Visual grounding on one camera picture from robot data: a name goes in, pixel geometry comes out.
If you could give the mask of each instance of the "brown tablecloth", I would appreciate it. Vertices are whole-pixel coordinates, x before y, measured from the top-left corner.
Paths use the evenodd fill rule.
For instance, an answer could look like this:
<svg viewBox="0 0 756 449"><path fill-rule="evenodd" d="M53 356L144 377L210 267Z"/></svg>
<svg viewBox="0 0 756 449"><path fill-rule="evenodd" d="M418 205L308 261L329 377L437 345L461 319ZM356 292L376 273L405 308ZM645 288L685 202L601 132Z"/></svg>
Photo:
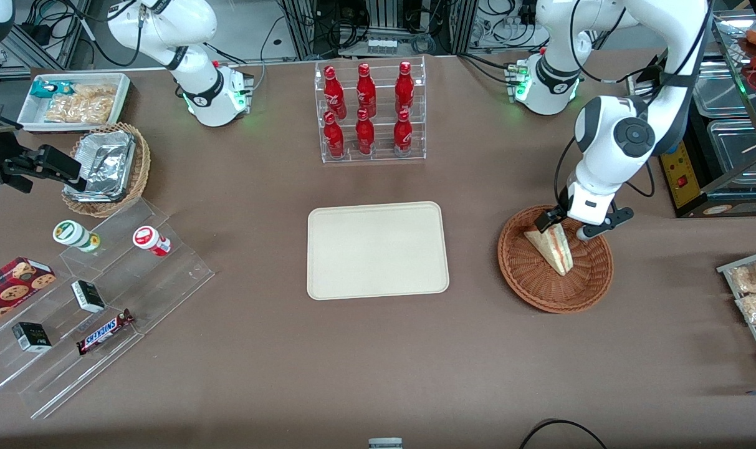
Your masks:
<svg viewBox="0 0 756 449"><path fill-rule="evenodd" d="M616 77L652 54L598 52L588 67ZM313 63L269 66L252 114L222 128L187 113L167 71L129 72L124 119L153 154L145 196L218 275L47 420L0 393L0 447L351 449L396 435L409 448L505 448L552 417L609 447L756 447L756 397L743 394L756 346L714 270L756 253L756 219L674 219L655 165L654 198L617 198L636 216L608 235L606 298L575 316L538 312L501 278L497 235L552 202L580 105L622 89L586 82L568 110L540 117L455 57L426 62L428 159L361 167L320 161ZM75 139L21 137L63 150ZM54 258L61 219L96 224L59 188L1 190L0 266ZM441 205L449 290L310 299L309 212L400 201ZM550 444L593 447L565 427L529 447Z"/></svg>

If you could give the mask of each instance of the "cookie box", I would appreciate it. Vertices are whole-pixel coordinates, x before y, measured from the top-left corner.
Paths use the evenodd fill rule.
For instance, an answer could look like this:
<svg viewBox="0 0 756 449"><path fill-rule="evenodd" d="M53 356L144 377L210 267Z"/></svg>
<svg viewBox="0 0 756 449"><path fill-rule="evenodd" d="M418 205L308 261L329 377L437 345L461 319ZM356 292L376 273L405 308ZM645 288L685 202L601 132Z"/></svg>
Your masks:
<svg viewBox="0 0 756 449"><path fill-rule="evenodd" d="M15 309L38 290L56 281L47 265L16 258L0 269L0 318Z"/></svg>

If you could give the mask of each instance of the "clear acrylic display stand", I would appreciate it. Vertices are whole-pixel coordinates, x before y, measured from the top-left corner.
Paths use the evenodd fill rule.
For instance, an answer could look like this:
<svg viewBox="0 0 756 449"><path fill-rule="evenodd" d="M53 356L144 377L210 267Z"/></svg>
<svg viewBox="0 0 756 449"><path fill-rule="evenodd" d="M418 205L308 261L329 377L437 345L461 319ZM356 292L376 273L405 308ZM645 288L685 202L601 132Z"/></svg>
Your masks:
<svg viewBox="0 0 756 449"><path fill-rule="evenodd" d="M142 225L170 239L172 249L164 258L133 246L133 231ZM57 281L0 321L0 392L18 393L31 418L53 413L214 275L173 232L167 216L144 199L126 205L93 232L101 237L95 252L67 248L49 264ZM76 279L95 284L107 305L103 312L79 307L70 287ZM135 322L79 355L76 342L124 309ZM53 347L41 354L21 350L11 330L19 321L42 324Z"/></svg>
<svg viewBox="0 0 756 449"><path fill-rule="evenodd" d="M397 111L395 110L395 83L400 74L400 62L408 60L411 63L411 77L414 79L414 105L411 108L409 121L414 127L411 134L411 152L406 157L395 155L395 123L397 123ZM358 139L355 135L355 124L358 121L358 97L355 86L358 84L357 60L326 60L318 62L315 66L314 93L317 103L317 124L320 128L320 149L323 162L346 163L346 162L370 162L370 161L409 161L425 159L427 155L426 140L426 74L425 59L423 57L405 57L405 59L370 59L370 73L375 80L377 91L378 113L372 117L375 126L375 151L370 156L364 156L358 151ZM323 128L325 122L323 114L327 111L325 102L325 77L323 69L332 65L336 69L336 77L344 88L344 103L347 106L347 116L340 120L344 133L344 157L333 159L325 144Z"/></svg>

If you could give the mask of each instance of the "red soda bottle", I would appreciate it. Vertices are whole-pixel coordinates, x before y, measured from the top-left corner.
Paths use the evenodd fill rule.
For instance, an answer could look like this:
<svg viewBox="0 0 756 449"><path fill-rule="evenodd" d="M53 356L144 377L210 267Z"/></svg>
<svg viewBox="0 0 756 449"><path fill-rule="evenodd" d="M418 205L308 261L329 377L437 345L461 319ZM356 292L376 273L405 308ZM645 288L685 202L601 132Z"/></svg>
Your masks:
<svg viewBox="0 0 756 449"><path fill-rule="evenodd" d="M414 128L408 122L408 110L400 110L395 123L395 155L406 157L411 153L411 133Z"/></svg>
<svg viewBox="0 0 756 449"><path fill-rule="evenodd" d="M370 76L370 65L366 62L358 64L358 107L366 109L370 117L378 113L378 100L375 94L375 82Z"/></svg>
<svg viewBox="0 0 756 449"><path fill-rule="evenodd" d="M364 108L358 110L355 133L358 135L358 151L364 156L372 154L372 149L375 147L375 126L372 126L370 115Z"/></svg>
<svg viewBox="0 0 756 449"><path fill-rule="evenodd" d="M323 73L325 74L325 101L328 109L336 114L337 119L344 120L344 117L347 117L347 106L344 105L342 83L336 79L336 70L332 66L327 66Z"/></svg>
<svg viewBox="0 0 756 449"><path fill-rule="evenodd" d="M411 63L400 62L400 76L395 84L395 110L411 110L414 105L414 79L411 78Z"/></svg>
<svg viewBox="0 0 756 449"><path fill-rule="evenodd" d="M331 111L325 111L323 118L325 119L323 133L325 134L325 144L328 147L330 157L341 159L344 157L344 134L342 134L342 129L336 123L336 117Z"/></svg>

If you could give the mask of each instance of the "wicker basket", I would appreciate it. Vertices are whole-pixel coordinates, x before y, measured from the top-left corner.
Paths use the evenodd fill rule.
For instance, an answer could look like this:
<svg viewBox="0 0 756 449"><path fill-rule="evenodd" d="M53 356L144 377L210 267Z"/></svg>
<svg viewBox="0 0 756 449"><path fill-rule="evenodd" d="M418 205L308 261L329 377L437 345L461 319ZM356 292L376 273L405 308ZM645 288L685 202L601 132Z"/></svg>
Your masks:
<svg viewBox="0 0 756 449"><path fill-rule="evenodd" d="M62 201L75 213L90 215L96 218L106 218L123 207L127 202L137 199L142 195L142 191L145 190L145 184L148 182L148 170L150 170L150 149L148 148L148 142L145 142L142 134L135 127L127 123L115 123L115 125L97 128L90 131L90 133L112 133L113 131L126 131L133 134L136 138L135 159L131 162L129 187L126 196L116 203L79 203L78 201L72 201L63 193ZM79 143L76 142L73 145L73 151L70 152L70 156L76 156L78 149Z"/></svg>
<svg viewBox="0 0 756 449"><path fill-rule="evenodd" d="M574 268L561 276L525 237L535 230L535 219L551 206L538 205L515 214L505 223L497 243L500 270L508 285L529 304L553 313L583 312L596 304L611 286L613 256L605 238L580 241L575 233L583 225L566 219L566 232Z"/></svg>

